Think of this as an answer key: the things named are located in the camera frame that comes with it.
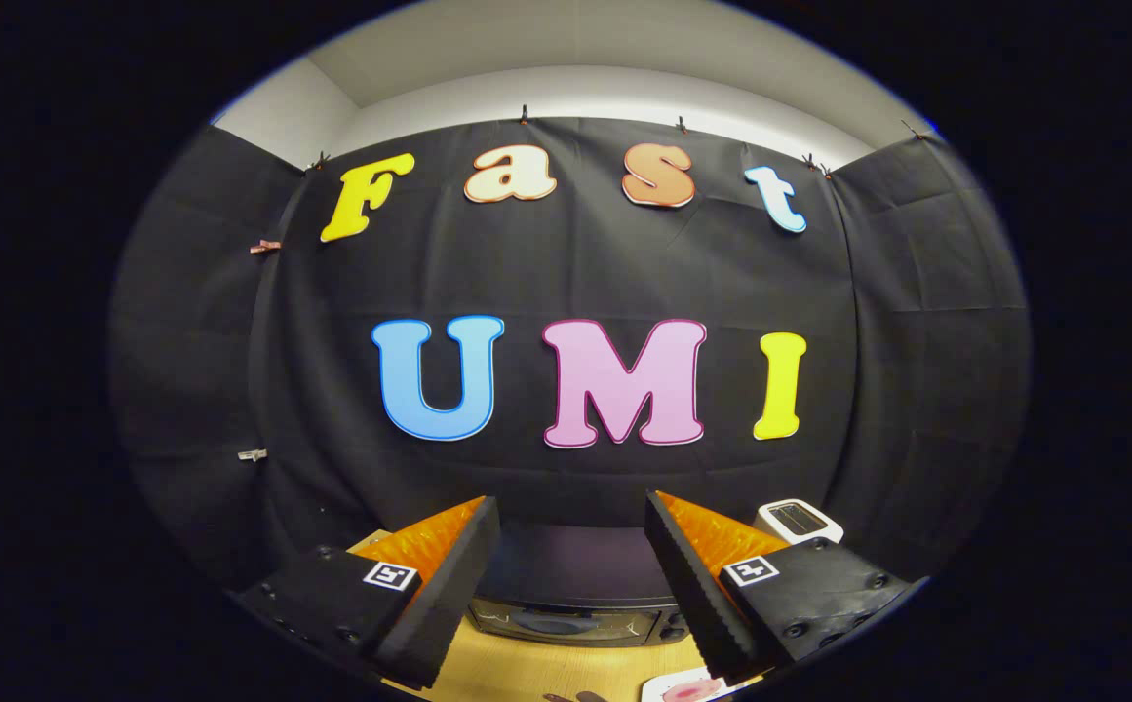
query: pink letter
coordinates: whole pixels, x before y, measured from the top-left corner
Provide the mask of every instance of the pink letter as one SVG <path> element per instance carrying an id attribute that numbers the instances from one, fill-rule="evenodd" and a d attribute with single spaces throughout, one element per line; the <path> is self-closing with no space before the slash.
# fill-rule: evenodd
<path id="1" fill-rule="evenodd" d="M 544 327 L 557 350 L 557 423 L 544 431 L 556 448 L 583 448 L 600 436 L 588 425 L 588 397 L 616 444 L 631 436 L 640 410 L 651 399 L 651 417 L 640 430 L 645 444 L 691 444 L 704 436 L 695 419 L 695 354 L 706 336 L 691 319 L 666 319 L 648 333 L 633 369 L 591 319 L 563 319 Z"/>

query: white ceiling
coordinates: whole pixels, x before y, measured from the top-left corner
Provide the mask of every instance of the white ceiling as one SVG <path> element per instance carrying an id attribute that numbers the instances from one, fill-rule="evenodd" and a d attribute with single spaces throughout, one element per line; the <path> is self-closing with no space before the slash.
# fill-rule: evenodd
<path id="1" fill-rule="evenodd" d="M 426 0 L 310 52 L 357 106 L 521 67 L 632 67 L 713 80 L 881 148 L 931 125 L 886 88 L 764 18 L 709 0 Z"/>

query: light blue letter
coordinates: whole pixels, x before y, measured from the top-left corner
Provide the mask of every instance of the light blue letter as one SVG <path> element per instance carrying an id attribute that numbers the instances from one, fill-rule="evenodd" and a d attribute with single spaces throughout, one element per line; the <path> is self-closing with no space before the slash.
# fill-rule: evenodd
<path id="1" fill-rule="evenodd" d="M 483 430 L 491 418 L 491 342 L 504 334 L 503 320 L 487 315 L 457 317 L 446 331 L 462 346 L 462 401 L 448 411 L 437 410 L 422 399 L 419 351 L 431 339 L 431 326 L 418 319 L 394 319 L 370 333 L 379 346 L 384 410 L 401 431 L 419 439 L 465 439 Z"/>
<path id="2" fill-rule="evenodd" d="M 762 200 L 765 200 L 765 212 L 778 222 L 778 226 L 788 231 L 804 231 L 807 222 L 803 214 L 791 212 L 791 204 L 788 197 L 796 195 L 796 188 L 791 183 L 780 179 L 774 169 L 769 165 L 757 165 L 756 169 L 748 169 L 743 172 L 749 181 L 756 182 L 761 188 Z"/>

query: letter u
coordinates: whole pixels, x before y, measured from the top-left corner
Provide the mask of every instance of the letter u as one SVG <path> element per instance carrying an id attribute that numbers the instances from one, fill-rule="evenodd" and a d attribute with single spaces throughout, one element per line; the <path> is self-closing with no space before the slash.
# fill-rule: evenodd
<path id="1" fill-rule="evenodd" d="M 384 410 L 401 431 L 419 439 L 474 436 L 487 426 L 495 408 L 491 345 L 504 334 L 503 320 L 486 315 L 457 317 L 446 332 L 461 345 L 462 356 L 462 401 L 452 410 L 437 410 L 422 397 L 421 350 L 431 339 L 431 326 L 419 319 L 393 319 L 370 333 L 379 346 Z"/>

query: table surface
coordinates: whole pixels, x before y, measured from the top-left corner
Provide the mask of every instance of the table surface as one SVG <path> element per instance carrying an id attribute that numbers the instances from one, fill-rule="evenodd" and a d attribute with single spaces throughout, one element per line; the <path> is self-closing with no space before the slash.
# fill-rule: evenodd
<path id="1" fill-rule="evenodd" d="M 378 530 L 357 546 L 387 534 Z M 384 683 L 432 701 L 531 702 L 547 693 L 575 699 L 588 691 L 608 702 L 640 702 L 648 680 L 703 666 L 689 635 L 660 645 L 582 649 L 482 634 L 463 617 L 436 685 L 415 692 L 391 680 Z"/>

